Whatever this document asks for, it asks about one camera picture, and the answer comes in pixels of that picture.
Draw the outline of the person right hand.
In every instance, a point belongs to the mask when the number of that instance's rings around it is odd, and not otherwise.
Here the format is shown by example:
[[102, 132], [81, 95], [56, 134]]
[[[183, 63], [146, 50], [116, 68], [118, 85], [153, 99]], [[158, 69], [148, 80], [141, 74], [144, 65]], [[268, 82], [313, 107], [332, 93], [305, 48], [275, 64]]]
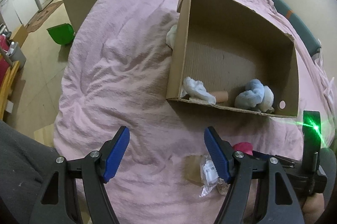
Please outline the person right hand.
[[306, 198], [302, 213], [306, 224], [315, 223], [324, 212], [324, 196], [322, 193], [315, 193]]

